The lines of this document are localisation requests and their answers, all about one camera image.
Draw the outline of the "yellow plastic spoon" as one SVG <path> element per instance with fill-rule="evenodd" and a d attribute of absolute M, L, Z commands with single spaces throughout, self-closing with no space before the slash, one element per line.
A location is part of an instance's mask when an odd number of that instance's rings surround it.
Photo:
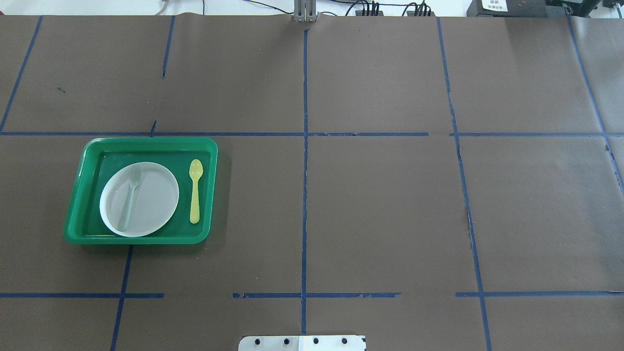
<path fill-rule="evenodd" d="M 192 181 L 192 194 L 190 200 L 190 214 L 189 221 L 192 224 L 198 224 L 200 221 L 200 191 L 199 182 L 203 175 L 203 165 L 198 158 L 195 158 L 190 163 L 189 177 Z"/>

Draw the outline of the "brown paper table cover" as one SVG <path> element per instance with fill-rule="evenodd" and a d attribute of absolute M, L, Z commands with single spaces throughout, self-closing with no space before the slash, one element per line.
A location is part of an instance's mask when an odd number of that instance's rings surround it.
<path fill-rule="evenodd" d="M 218 147 L 193 244 L 72 244 L 98 137 Z M 1 17 L 1 349 L 623 349 L 623 21 Z"/>

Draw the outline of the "white round plate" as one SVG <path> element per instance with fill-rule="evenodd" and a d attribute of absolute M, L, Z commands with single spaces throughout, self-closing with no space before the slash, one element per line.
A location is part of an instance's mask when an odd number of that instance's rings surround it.
<path fill-rule="evenodd" d="M 127 231 L 120 232 L 119 218 L 127 197 L 133 166 L 142 167 L 141 183 L 136 190 Z M 174 174 L 154 162 L 137 162 L 117 171 L 103 187 L 99 213 L 112 233 L 124 238 L 139 238 L 156 233 L 173 217 L 180 198 L 180 187 Z"/>

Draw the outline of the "far black usb hub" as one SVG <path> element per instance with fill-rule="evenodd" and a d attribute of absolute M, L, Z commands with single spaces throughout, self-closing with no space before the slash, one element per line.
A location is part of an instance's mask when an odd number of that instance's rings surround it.
<path fill-rule="evenodd" d="M 357 6 L 358 4 L 360 4 L 362 8 L 359 10 L 354 10 L 355 16 L 380 17 L 384 15 L 383 11 L 381 11 L 381 3 L 378 3 L 374 0 L 371 0 L 371 1 L 359 0 L 355 2 L 355 4 L 352 7 L 350 7 L 349 11 L 351 11 L 351 9 Z"/>

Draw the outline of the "black usb hub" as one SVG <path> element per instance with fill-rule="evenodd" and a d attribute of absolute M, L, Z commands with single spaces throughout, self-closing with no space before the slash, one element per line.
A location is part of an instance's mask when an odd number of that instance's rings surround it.
<path fill-rule="evenodd" d="M 434 17 L 435 13 L 425 0 L 411 2 L 404 7 L 402 16 L 406 17 Z"/>
<path fill-rule="evenodd" d="M 358 4 L 360 4 L 362 8 L 359 10 L 354 10 L 355 16 L 380 17 L 384 15 L 383 11 L 381 11 L 381 3 L 378 3 L 374 0 L 371 0 L 371 1 L 359 0 L 355 2 L 355 4 L 352 7 L 350 7 L 349 11 L 351 11 L 351 9 L 357 6 Z"/>

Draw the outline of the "pale translucent plastic fork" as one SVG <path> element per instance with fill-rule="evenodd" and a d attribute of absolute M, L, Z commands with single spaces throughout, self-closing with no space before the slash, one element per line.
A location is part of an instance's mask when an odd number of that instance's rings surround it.
<path fill-rule="evenodd" d="M 141 178 L 142 178 L 142 167 L 140 165 L 133 166 L 131 177 L 129 178 L 129 187 L 128 187 L 127 197 L 123 205 L 122 213 L 119 218 L 119 223 L 118 223 L 118 228 L 117 228 L 122 233 L 127 231 L 129 227 L 129 222 L 131 220 L 131 215 L 132 215 L 134 197 L 135 197 L 136 190 L 138 189 L 138 186 L 141 183 Z"/>

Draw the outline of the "near black usb hub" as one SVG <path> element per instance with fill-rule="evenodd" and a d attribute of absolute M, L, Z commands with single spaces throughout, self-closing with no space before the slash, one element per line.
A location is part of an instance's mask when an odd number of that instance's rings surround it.
<path fill-rule="evenodd" d="M 434 17 L 435 13 L 425 0 L 411 2 L 404 7 L 402 16 L 406 17 Z"/>

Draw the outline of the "green plastic tray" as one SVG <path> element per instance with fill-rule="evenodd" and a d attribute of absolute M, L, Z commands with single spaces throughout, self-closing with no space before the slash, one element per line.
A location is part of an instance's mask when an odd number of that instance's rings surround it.
<path fill-rule="evenodd" d="M 75 245 L 193 245 L 209 235 L 218 147 L 207 137 L 94 138 L 64 224 Z"/>

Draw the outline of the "black computer box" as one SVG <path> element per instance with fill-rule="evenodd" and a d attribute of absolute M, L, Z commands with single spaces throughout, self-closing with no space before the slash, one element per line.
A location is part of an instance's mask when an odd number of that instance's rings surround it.
<path fill-rule="evenodd" d="M 566 10 L 546 0 L 472 0 L 466 17 L 564 18 Z"/>

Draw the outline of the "aluminium frame post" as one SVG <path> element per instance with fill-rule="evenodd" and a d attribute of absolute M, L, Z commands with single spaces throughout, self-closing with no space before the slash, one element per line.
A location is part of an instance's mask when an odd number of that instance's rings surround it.
<path fill-rule="evenodd" d="M 293 20 L 294 22 L 315 22 L 318 19 L 316 0 L 294 0 Z"/>

